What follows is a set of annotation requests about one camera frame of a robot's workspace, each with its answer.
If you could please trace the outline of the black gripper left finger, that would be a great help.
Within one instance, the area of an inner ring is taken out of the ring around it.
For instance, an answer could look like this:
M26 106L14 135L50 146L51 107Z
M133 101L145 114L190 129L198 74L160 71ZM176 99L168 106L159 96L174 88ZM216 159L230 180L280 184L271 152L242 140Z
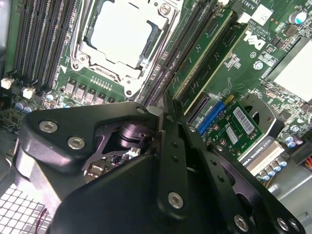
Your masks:
M19 132L14 166L54 216L73 191L139 156L185 159L174 100L35 111Z

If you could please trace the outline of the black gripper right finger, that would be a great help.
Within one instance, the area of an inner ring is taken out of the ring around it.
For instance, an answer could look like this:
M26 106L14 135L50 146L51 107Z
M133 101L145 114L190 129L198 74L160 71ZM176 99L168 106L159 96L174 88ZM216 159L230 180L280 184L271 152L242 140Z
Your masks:
M200 197L207 205L214 234L303 234L302 224L226 150L206 146L187 124L181 103L173 101L183 124L187 155L207 182Z

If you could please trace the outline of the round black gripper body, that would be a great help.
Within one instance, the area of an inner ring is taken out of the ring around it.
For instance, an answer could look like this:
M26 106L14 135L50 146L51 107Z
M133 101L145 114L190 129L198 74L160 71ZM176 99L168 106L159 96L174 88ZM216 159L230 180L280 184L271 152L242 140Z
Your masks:
M51 234L229 234L207 178L176 156L139 156L73 191Z

